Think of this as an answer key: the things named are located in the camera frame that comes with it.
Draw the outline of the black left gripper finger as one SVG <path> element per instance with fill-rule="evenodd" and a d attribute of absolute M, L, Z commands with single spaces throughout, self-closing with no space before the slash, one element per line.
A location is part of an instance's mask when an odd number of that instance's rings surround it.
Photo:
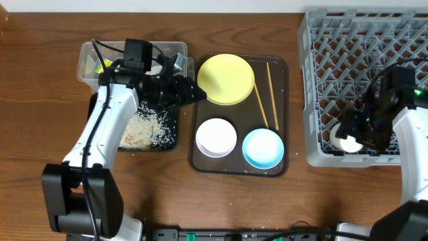
<path fill-rule="evenodd" d="M 168 105 L 166 105 L 165 110 L 178 110 L 184 106 L 193 104 L 198 102 L 198 100 L 195 99 L 191 99 L 191 100 L 184 100 L 184 101 L 180 101 L 180 102 L 172 102 Z"/>
<path fill-rule="evenodd" d="M 207 93 L 198 86 L 197 82 L 192 78 L 187 78 L 188 90 L 189 90 L 189 100 L 205 100 L 207 98 Z"/>

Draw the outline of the white paper cup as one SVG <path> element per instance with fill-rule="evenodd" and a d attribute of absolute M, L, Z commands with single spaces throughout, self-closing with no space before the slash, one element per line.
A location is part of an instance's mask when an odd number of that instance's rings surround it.
<path fill-rule="evenodd" d="M 341 139 L 336 137 L 340 124 L 336 124 L 332 127 L 330 131 L 330 142 L 336 149 L 340 149 L 347 153 L 356 153 L 363 148 L 363 145 L 356 142 L 356 139 L 351 136 L 347 136 L 346 139 Z"/>

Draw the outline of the white tissue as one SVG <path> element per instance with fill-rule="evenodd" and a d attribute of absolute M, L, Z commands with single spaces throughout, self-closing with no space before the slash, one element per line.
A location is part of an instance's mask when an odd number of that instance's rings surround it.
<path fill-rule="evenodd" d="M 159 74 L 161 72 L 162 68 L 163 67 L 161 65 L 153 66 L 151 68 L 150 72 L 147 72 L 146 74 L 147 75 L 156 75 L 156 74 Z"/>

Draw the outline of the white pink bowl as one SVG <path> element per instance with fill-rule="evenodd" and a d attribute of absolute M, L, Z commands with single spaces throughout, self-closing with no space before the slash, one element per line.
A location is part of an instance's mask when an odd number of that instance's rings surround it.
<path fill-rule="evenodd" d="M 237 132 L 229 121 L 211 118 L 198 127 L 195 142 L 205 156 L 220 158 L 230 154 L 235 148 Z"/>

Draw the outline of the light blue bowl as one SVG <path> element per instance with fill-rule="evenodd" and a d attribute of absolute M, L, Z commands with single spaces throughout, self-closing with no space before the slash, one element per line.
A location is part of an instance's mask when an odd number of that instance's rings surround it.
<path fill-rule="evenodd" d="M 255 129 L 242 144 L 244 159 L 256 169 L 271 169 L 283 159 L 285 147 L 280 136 L 269 129 Z"/>

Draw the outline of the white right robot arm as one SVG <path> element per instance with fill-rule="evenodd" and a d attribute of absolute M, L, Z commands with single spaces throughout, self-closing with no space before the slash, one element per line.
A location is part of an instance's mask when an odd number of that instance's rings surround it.
<path fill-rule="evenodd" d="M 354 137 L 366 147 L 381 149 L 391 133 L 399 144 L 402 174 L 401 206 L 372 226 L 342 223 L 336 240 L 427 239 L 427 92 L 412 86 L 381 90 L 365 104 L 364 114 L 344 119 L 339 137 Z"/>

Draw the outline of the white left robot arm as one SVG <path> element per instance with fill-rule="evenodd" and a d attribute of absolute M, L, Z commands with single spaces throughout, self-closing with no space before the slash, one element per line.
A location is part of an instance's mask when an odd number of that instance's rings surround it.
<path fill-rule="evenodd" d="M 87 240 L 141 240 L 140 220 L 124 214 L 112 170 L 120 141 L 141 102 L 165 110 L 205 100 L 189 77 L 162 79 L 141 74 L 100 76 L 92 113 L 72 150 L 60 164 L 48 163 L 41 175 L 47 216 L 54 232 Z"/>

